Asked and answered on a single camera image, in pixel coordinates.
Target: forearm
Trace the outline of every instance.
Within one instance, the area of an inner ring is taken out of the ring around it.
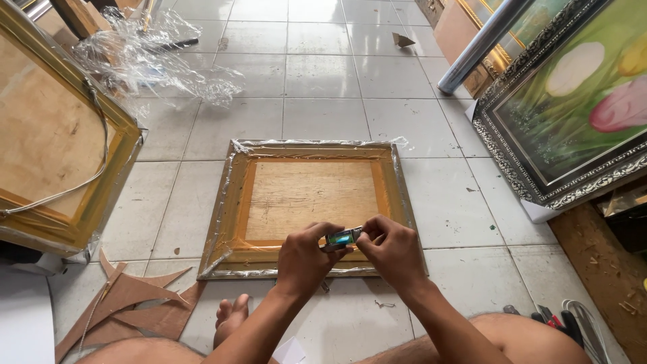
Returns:
[[[272,288],[250,317],[203,363],[267,363],[303,304],[303,300],[282,295]]]
[[[431,281],[399,292],[420,320],[443,363],[512,364],[443,297]]]

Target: silver ornate frame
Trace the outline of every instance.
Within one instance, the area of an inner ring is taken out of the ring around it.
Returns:
[[[521,199],[554,210],[569,208],[609,191],[620,184],[621,179],[625,182],[630,175],[633,175],[631,179],[639,177],[637,172],[647,166],[647,142],[644,142],[557,189],[543,193],[488,115],[504,102],[516,81],[532,72],[533,67],[557,51],[585,22],[612,1],[572,0],[477,101],[472,124]]]

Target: foot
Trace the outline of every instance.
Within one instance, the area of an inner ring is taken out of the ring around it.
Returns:
[[[214,349],[247,320],[247,301],[249,295],[240,295],[233,306],[226,299],[220,302],[220,308],[215,313],[218,320],[215,322]]]

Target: white tulip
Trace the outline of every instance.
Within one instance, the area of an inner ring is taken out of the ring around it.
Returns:
[[[589,78],[604,60],[604,46],[582,43],[565,54],[548,76],[546,91],[554,97],[566,96]]]

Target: pink tulip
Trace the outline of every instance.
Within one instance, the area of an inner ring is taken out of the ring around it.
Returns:
[[[613,133],[647,124],[647,75],[616,87],[589,114],[589,124],[600,133]]]

